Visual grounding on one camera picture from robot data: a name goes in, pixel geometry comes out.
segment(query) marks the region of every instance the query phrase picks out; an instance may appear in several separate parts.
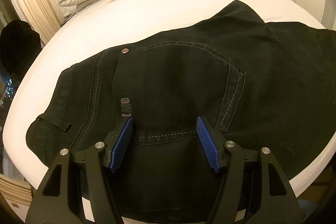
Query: metal screw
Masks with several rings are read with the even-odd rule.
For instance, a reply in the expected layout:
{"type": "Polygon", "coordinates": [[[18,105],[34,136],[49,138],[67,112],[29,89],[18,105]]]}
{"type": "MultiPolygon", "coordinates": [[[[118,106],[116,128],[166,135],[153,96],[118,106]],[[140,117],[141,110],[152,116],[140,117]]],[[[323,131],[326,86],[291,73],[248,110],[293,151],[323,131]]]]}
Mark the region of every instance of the metal screw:
{"type": "Polygon", "coordinates": [[[269,148],[267,148],[267,147],[263,147],[262,152],[264,154],[269,154],[269,153],[271,153],[271,150],[269,148]]]}
{"type": "Polygon", "coordinates": [[[105,146],[105,144],[103,142],[98,142],[94,145],[96,148],[100,149],[103,148],[105,146]]]}
{"type": "Polygon", "coordinates": [[[235,147],[235,143],[233,142],[233,141],[227,141],[226,143],[225,143],[225,145],[227,146],[227,147],[235,147]]]}
{"type": "Polygon", "coordinates": [[[67,150],[66,148],[62,149],[61,152],[60,152],[60,154],[61,154],[62,156],[65,156],[65,155],[68,154],[68,153],[69,153],[69,150],[67,150]]]}

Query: metal rivet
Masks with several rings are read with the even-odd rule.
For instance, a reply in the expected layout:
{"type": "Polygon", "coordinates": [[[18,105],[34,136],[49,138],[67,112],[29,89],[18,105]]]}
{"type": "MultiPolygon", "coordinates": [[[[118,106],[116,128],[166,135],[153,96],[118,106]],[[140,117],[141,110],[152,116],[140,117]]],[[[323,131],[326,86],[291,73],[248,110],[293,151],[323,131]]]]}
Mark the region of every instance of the metal rivet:
{"type": "Polygon", "coordinates": [[[69,150],[67,150],[66,148],[62,149],[61,152],[60,152],[60,154],[61,154],[62,156],[65,156],[65,155],[68,154],[68,153],[69,153],[69,150]]]}
{"type": "Polygon", "coordinates": [[[227,141],[226,143],[225,143],[225,145],[227,146],[227,147],[235,147],[235,143],[233,142],[233,141],[227,141]]]}
{"type": "Polygon", "coordinates": [[[263,147],[262,152],[264,154],[269,154],[269,153],[271,153],[271,150],[269,148],[267,148],[267,147],[263,147]]]}
{"type": "Polygon", "coordinates": [[[94,145],[96,148],[100,149],[103,148],[105,146],[105,144],[103,142],[98,142],[94,145]]]}

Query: white bed sheet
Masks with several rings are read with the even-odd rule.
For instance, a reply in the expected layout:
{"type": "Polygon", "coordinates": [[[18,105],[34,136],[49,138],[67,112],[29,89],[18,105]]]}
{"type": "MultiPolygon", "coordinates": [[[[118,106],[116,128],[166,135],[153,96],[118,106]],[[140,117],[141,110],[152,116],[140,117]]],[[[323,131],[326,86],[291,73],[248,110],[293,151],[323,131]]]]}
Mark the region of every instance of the white bed sheet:
{"type": "MultiPolygon", "coordinates": [[[[137,42],[155,33],[208,19],[234,0],[101,0],[75,15],[44,47],[11,104],[3,130],[5,149],[24,177],[37,188],[47,167],[26,145],[26,132],[43,113],[60,73],[109,47],[137,42]]],[[[302,22],[323,29],[291,0],[240,0],[265,22],[302,22]]],[[[336,151],[336,135],[323,152],[290,183],[299,196],[336,151]]]]}

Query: ribbed blue pad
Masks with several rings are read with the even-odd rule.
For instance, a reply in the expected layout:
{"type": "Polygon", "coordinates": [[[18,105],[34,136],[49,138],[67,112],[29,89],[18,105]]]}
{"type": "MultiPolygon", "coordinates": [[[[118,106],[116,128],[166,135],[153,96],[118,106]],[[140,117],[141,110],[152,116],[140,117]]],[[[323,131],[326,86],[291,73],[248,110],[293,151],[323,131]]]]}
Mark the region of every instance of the ribbed blue pad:
{"type": "Polygon", "coordinates": [[[121,166],[127,146],[133,133],[133,121],[129,118],[111,152],[110,169],[112,173],[121,166]]]}
{"type": "Polygon", "coordinates": [[[213,143],[212,138],[206,126],[204,125],[204,122],[201,119],[201,117],[197,118],[196,131],[199,140],[201,141],[204,153],[210,164],[210,167],[214,168],[215,172],[218,173],[219,170],[221,169],[221,165],[219,164],[219,158],[218,158],[218,150],[215,144],[213,143]]]}

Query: bed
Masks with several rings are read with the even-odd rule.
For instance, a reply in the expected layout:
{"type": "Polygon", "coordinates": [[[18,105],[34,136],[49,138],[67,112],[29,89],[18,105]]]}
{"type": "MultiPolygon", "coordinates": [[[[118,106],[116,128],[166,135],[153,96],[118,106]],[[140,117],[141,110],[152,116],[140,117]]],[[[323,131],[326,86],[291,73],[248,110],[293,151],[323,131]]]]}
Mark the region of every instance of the bed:
{"type": "MultiPolygon", "coordinates": [[[[11,160],[38,188],[47,167],[26,145],[30,124],[43,113],[53,95],[60,73],[98,52],[137,42],[155,33],[191,26],[208,19],[234,0],[100,0],[74,15],[44,47],[11,104],[3,130],[11,160]]],[[[324,29],[314,17],[291,0],[240,0],[265,22],[298,21],[324,29]]],[[[320,155],[290,180],[298,197],[317,178],[336,151],[336,135],[320,155]]],[[[87,218],[89,201],[85,200],[87,218]]]]}

